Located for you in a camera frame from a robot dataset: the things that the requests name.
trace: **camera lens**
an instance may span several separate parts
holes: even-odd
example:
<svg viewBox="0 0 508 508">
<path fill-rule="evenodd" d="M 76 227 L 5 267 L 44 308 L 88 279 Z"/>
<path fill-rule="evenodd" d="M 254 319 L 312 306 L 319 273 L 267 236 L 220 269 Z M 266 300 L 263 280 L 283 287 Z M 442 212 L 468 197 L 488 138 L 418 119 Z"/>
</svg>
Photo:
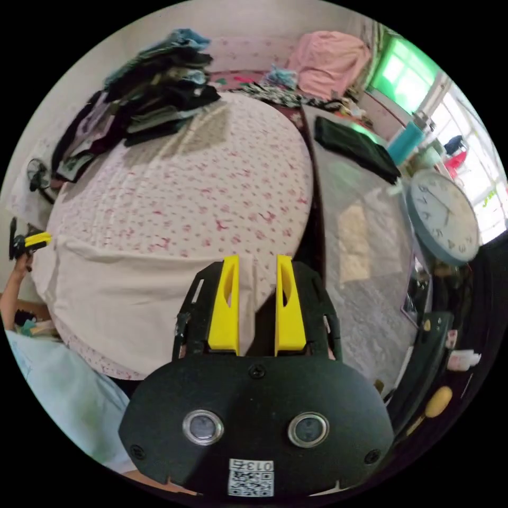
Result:
<svg viewBox="0 0 508 508">
<path fill-rule="evenodd" d="M 201 446 L 217 442 L 224 432 L 224 425 L 220 418 L 206 410 L 190 412 L 184 418 L 182 427 L 185 437 Z"/>
<path fill-rule="evenodd" d="M 288 437 L 291 443 L 300 448 L 312 448 L 326 439 L 328 431 L 328 421 L 323 415 L 302 413 L 291 420 Z"/>
</svg>

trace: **clock hands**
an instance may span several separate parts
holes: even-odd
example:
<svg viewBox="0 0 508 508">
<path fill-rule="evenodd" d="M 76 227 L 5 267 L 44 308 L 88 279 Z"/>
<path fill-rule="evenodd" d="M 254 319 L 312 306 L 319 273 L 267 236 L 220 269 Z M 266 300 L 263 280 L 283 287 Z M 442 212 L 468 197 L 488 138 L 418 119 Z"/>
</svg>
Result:
<svg viewBox="0 0 508 508">
<path fill-rule="evenodd" d="M 429 189 L 427 191 L 438 203 L 441 203 L 447 210 L 448 210 L 448 214 L 452 214 L 454 215 L 454 213 L 451 211 L 451 209 L 449 207 L 447 207 L 443 201 L 441 201 L 437 196 L 434 195 L 434 193 Z"/>
</svg>

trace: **pink blanket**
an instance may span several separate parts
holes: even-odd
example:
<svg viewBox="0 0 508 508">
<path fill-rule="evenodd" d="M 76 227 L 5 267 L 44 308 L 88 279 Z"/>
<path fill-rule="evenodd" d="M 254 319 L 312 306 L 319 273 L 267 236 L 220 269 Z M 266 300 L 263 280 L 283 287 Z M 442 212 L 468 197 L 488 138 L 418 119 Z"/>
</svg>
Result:
<svg viewBox="0 0 508 508">
<path fill-rule="evenodd" d="M 340 32 L 307 33 L 289 57 L 287 68 L 299 74 L 298 87 L 312 95 L 342 96 L 370 59 L 367 46 Z"/>
</svg>

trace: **screw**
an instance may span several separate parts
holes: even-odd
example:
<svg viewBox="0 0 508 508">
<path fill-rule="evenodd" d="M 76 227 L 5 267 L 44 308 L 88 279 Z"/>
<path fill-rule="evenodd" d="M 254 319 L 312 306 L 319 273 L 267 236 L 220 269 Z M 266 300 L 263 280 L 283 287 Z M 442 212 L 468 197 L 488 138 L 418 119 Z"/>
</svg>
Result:
<svg viewBox="0 0 508 508">
<path fill-rule="evenodd" d="M 138 444 L 131 446 L 131 455 L 133 455 L 137 460 L 143 460 L 147 456 L 147 454 Z"/>
<path fill-rule="evenodd" d="M 373 464 L 377 462 L 381 456 L 380 450 L 371 450 L 368 454 L 365 455 L 364 462 L 367 465 Z"/>
<path fill-rule="evenodd" d="M 263 365 L 253 365 L 249 369 L 249 376 L 252 379 L 261 379 L 262 377 L 264 377 L 265 373 L 266 371 Z"/>
</svg>

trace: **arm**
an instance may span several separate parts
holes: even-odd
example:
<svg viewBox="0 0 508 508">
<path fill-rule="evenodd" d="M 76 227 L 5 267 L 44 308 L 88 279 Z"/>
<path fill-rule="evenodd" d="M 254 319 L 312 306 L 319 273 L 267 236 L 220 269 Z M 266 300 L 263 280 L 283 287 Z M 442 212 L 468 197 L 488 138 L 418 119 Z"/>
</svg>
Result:
<svg viewBox="0 0 508 508">
<path fill-rule="evenodd" d="M 20 293 L 21 282 L 28 273 L 32 259 L 26 254 L 16 261 L 14 269 L 7 281 L 4 292 L 0 297 L 0 314 L 6 330 L 14 330 L 14 316 L 17 310 L 17 297 Z"/>
</svg>

